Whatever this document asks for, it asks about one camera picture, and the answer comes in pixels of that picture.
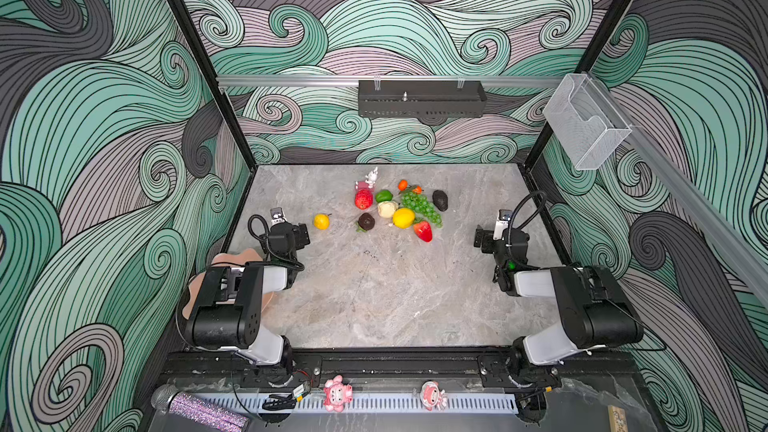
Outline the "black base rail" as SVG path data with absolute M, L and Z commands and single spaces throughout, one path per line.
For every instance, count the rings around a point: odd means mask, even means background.
M 273 366 L 254 365 L 226 352 L 172 353 L 158 382 L 203 388 L 234 383 L 278 391 L 295 384 L 320 388 L 326 380 L 340 375 L 354 384 L 449 379 L 513 391 L 555 387 L 564 377 L 617 377 L 636 370 L 629 354 L 614 351 L 579 354 L 553 365 L 534 366 L 525 364 L 522 352 L 512 346 L 297 348 L 290 361 Z

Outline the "red fake strawberry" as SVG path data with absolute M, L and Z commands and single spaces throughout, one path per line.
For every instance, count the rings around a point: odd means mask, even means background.
M 415 222 L 412 225 L 415 235 L 423 242 L 429 243 L 433 240 L 433 231 L 430 223 L 426 220 Z

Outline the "red fake apple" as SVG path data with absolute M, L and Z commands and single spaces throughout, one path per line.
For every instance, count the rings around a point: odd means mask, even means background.
M 368 188 L 357 190 L 354 197 L 354 204 L 360 210 L 368 210 L 374 205 L 374 195 Z

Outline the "yellow fake lemon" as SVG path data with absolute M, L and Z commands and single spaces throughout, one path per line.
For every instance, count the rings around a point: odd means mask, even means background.
M 393 224 L 400 229 L 408 229 L 415 221 L 415 213 L 409 208 L 398 208 L 392 215 Z

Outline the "clear acrylic wall box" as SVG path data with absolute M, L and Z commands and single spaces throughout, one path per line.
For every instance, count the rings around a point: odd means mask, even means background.
M 587 73 L 567 74 L 543 110 L 577 170 L 597 170 L 631 134 L 628 116 L 608 88 Z

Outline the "small yellow fake pear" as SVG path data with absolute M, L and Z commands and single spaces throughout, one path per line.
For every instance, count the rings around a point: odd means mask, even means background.
M 330 216 L 327 214 L 316 214 L 313 218 L 313 225 L 318 230 L 327 230 L 330 227 Z

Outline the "pink cartoon figurine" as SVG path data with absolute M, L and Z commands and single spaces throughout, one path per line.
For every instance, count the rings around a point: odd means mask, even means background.
M 353 388 L 343 382 L 342 375 L 325 382 L 323 388 L 325 399 L 323 406 L 328 412 L 343 412 L 345 406 L 353 400 Z
M 443 411 L 448 405 L 446 393 L 436 381 L 427 381 L 422 385 L 419 399 L 427 411 Z

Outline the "green fake lime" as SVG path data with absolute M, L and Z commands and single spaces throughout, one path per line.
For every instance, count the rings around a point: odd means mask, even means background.
M 389 202 L 393 200 L 393 194 L 389 190 L 383 189 L 378 191 L 374 198 L 377 203 Z

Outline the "dark purple fake mangosteen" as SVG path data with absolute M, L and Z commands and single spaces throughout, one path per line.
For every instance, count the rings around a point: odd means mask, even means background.
M 375 218 L 370 213 L 363 213 L 357 220 L 357 228 L 359 231 L 368 232 L 375 227 Z

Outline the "black perforated wall tray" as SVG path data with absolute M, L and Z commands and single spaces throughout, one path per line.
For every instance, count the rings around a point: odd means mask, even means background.
M 480 81 L 361 80 L 358 112 L 365 118 L 415 118 L 440 125 L 450 118 L 478 118 L 488 97 Z

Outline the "pink cartoon figurine right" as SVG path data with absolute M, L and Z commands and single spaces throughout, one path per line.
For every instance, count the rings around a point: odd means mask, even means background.
M 422 385 L 419 399 L 427 411 L 443 411 L 448 405 L 446 393 L 436 381 L 427 381 Z

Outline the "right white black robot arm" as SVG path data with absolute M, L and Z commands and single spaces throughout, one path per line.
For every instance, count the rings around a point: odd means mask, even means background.
M 514 209 L 501 209 L 494 228 L 477 227 L 473 238 L 474 247 L 493 257 L 493 281 L 503 293 L 556 302 L 558 320 L 554 324 L 517 340 L 523 358 L 533 366 L 554 365 L 580 353 L 640 342 L 644 324 L 618 280 L 606 268 L 528 263 L 530 236 L 524 228 L 544 211 L 544 206 L 538 205 L 520 225 L 515 220 L 523 206 L 536 199 L 545 201 L 547 194 L 534 190 Z

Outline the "pink cartoon figurine left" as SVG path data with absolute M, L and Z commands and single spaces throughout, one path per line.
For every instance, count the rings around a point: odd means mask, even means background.
M 353 388 L 343 382 L 342 375 L 325 382 L 323 388 L 325 399 L 323 406 L 328 412 L 343 412 L 345 406 L 353 400 Z

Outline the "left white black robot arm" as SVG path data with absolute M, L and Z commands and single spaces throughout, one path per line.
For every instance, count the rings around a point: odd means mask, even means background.
M 290 289 L 305 266 L 297 252 L 310 244 L 307 226 L 290 223 L 280 207 L 267 218 L 254 214 L 247 228 L 263 253 L 221 259 L 195 277 L 182 307 L 181 337 L 194 349 L 232 352 L 257 367 L 293 371 L 287 337 L 262 323 L 265 297 Z

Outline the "white rabbit figurine pink base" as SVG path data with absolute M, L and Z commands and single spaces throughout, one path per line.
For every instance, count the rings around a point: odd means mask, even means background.
M 361 181 L 357 181 L 355 183 L 355 190 L 356 191 L 373 191 L 375 188 L 376 181 L 378 179 L 379 171 L 378 168 L 375 167 L 373 170 L 368 172 L 364 179 Z

